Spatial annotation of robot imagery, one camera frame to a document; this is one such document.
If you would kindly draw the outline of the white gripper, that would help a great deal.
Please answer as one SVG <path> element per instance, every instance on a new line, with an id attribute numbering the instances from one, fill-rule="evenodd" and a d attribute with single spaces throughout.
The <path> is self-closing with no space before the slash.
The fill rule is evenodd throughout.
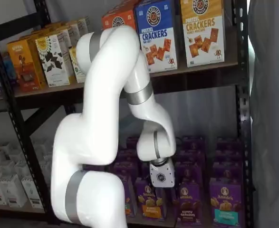
<path id="1" fill-rule="evenodd" d="M 150 162 L 151 183 L 156 188 L 175 186 L 175 170 L 171 159 L 158 159 Z"/>

